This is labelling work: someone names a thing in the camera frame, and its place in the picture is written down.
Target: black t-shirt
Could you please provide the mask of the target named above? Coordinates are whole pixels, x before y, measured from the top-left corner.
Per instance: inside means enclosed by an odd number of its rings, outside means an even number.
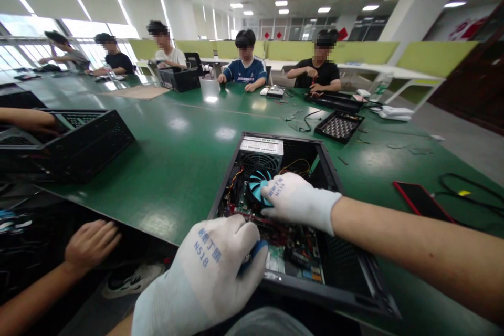
[[[105,56],[105,61],[110,67],[112,67],[112,69],[122,67],[126,70],[126,74],[134,74],[133,63],[126,54],[121,52],[118,52],[117,54],[107,54]]]
[[[325,61],[322,66],[319,68],[316,68],[313,66],[313,61],[312,59],[305,59],[302,60],[301,62],[297,63],[296,68],[303,68],[303,67],[312,67],[317,70],[319,73],[318,77],[315,79],[315,84],[320,84],[323,86],[329,85],[333,80],[339,79],[340,78],[340,70],[338,69],[338,66],[334,64],[333,62]],[[312,85],[312,78],[309,77],[307,74],[303,74],[301,76],[298,76],[296,79],[296,88],[310,88],[310,85]]]

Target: plastic bottle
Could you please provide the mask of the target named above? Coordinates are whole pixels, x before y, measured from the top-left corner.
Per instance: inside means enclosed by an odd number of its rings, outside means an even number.
[[[378,86],[376,87],[376,90],[374,93],[371,95],[369,100],[371,102],[378,102],[380,97],[382,96],[383,93],[385,93],[385,90],[389,87],[389,85],[392,83],[392,80],[394,79],[394,76],[390,73],[385,75],[385,77],[378,83]]]

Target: sneaker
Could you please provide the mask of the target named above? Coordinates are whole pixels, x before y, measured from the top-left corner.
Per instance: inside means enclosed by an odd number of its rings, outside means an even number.
[[[114,299],[128,294],[143,292],[158,276],[164,273],[163,264],[140,265],[137,270],[124,280],[113,279],[112,274],[107,278],[101,295],[105,299]]]

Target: open computer case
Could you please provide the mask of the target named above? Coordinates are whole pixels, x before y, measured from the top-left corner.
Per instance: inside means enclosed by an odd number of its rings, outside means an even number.
[[[269,242],[262,287],[331,310],[350,307],[400,319],[373,255],[310,227],[261,215],[271,204],[260,188],[286,172],[344,194],[322,141],[243,132],[208,219],[240,213],[258,225],[261,239]]]

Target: blue cooling fan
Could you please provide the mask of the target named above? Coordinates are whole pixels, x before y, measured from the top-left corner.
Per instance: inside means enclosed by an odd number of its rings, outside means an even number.
[[[272,207],[273,205],[261,196],[261,188],[268,185],[268,181],[272,180],[273,176],[269,171],[257,170],[254,171],[247,183],[247,192],[249,196],[262,206]]]

